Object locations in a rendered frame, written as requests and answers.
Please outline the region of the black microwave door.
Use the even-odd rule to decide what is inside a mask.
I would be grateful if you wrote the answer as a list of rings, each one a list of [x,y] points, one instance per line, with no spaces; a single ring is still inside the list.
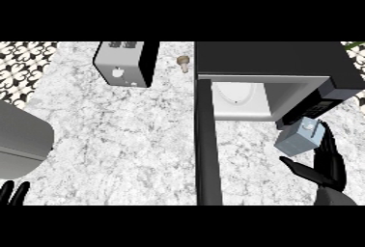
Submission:
[[[198,79],[195,82],[195,187],[199,206],[220,206],[223,204],[211,85],[210,79]]]

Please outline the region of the silver toaster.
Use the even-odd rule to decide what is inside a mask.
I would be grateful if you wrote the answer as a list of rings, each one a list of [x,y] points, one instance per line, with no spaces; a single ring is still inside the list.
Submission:
[[[149,88],[158,41],[102,41],[93,65],[108,85]]]

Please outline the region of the green plant leaf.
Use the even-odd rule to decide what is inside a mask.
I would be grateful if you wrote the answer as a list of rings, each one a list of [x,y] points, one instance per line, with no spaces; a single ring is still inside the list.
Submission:
[[[359,45],[363,44],[363,43],[365,43],[365,41],[356,41],[356,42],[347,44],[347,45],[344,46],[344,50],[350,50],[353,47],[359,46]]]

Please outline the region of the small tan mushroom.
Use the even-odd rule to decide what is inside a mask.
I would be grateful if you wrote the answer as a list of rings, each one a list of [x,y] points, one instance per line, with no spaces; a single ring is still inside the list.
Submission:
[[[187,73],[187,64],[189,64],[189,57],[187,56],[180,56],[177,58],[177,64],[182,67],[182,72]]]

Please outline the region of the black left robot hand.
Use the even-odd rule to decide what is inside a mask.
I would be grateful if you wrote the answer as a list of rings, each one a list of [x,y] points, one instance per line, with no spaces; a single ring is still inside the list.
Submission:
[[[28,189],[28,181],[20,184],[19,188],[15,188],[15,182],[7,180],[0,187],[0,206],[20,206]]]

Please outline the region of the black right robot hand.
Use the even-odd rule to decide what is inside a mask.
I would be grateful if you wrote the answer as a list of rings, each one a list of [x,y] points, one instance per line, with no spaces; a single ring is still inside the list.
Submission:
[[[279,160],[289,168],[294,175],[317,185],[314,202],[316,206],[354,206],[354,200],[344,194],[346,168],[344,159],[338,153],[335,137],[329,125],[320,121],[325,133],[319,147],[313,150],[313,167],[281,156]]]

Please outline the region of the black microwave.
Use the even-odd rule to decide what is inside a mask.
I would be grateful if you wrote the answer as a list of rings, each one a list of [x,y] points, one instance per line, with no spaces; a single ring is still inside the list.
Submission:
[[[199,41],[193,48],[218,121],[275,122],[282,129],[365,90],[337,41]]]

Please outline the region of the pale blue milk carton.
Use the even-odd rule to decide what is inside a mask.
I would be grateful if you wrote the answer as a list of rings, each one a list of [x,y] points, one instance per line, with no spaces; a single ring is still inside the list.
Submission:
[[[309,117],[303,117],[281,131],[273,146],[286,156],[294,156],[319,147],[323,133],[322,123]]]

